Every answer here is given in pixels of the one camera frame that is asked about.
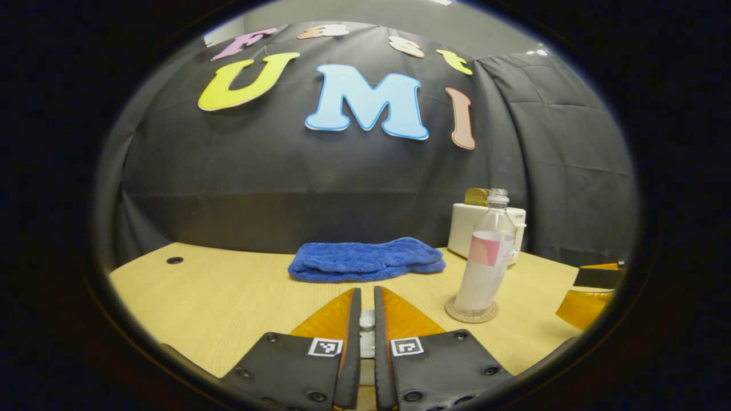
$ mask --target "screw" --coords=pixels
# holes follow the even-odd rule
[[[325,394],[319,393],[317,391],[310,391],[309,393],[307,393],[307,396],[310,397],[312,401],[316,402],[323,402],[327,399],[327,396]]]
[[[455,401],[455,405],[462,404],[463,402],[469,401],[469,400],[471,400],[473,398],[474,398],[473,396],[464,396],[464,397],[458,399],[457,401]]]
[[[500,372],[500,367],[498,366],[492,366],[485,369],[485,375],[495,375],[498,372]]]
[[[414,402],[419,401],[423,397],[423,395],[419,391],[412,391],[410,393],[404,394],[404,401],[406,402]]]
[[[242,376],[244,378],[249,378],[251,376],[251,374],[249,374],[248,371],[246,371],[245,369],[243,369],[241,367],[236,367],[233,370],[234,370],[234,372],[236,372],[236,374],[239,374],[240,376]]]

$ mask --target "letter m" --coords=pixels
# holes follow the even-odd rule
[[[317,71],[325,75],[317,112],[305,119],[313,130],[340,131],[350,125],[343,115],[343,98],[361,128],[368,131],[376,124],[388,105],[388,118],[383,131],[396,137],[426,140],[429,131],[421,124],[416,90],[419,80],[401,74],[389,74],[376,88],[371,88],[353,66],[323,64]]]

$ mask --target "plastic water bottle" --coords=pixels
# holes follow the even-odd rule
[[[456,320],[481,323],[497,314],[495,294],[515,243],[515,226],[506,213],[508,202],[507,190],[490,189],[488,212],[472,232],[459,293],[447,302],[447,313]]]

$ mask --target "blue towel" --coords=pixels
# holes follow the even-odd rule
[[[307,243],[289,265],[292,277],[307,282],[379,281],[408,272],[444,270],[442,252],[416,238],[383,244]]]

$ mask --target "table surface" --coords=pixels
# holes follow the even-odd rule
[[[446,331],[469,330],[512,374],[525,371],[581,333],[555,315],[569,288],[583,289],[572,287],[578,268],[521,252],[496,296],[497,317],[465,324],[444,311],[444,302],[457,293],[466,260],[446,248],[440,250],[447,263],[441,273],[315,284],[289,276],[292,254],[174,243],[123,265],[111,273],[110,280],[152,337],[217,377],[224,376],[265,332],[289,333],[353,287],[362,290],[363,309],[373,309],[374,286],[382,285]],[[171,265],[170,257],[184,260]],[[360,388],[358,409],[375,409],[373,387]]]

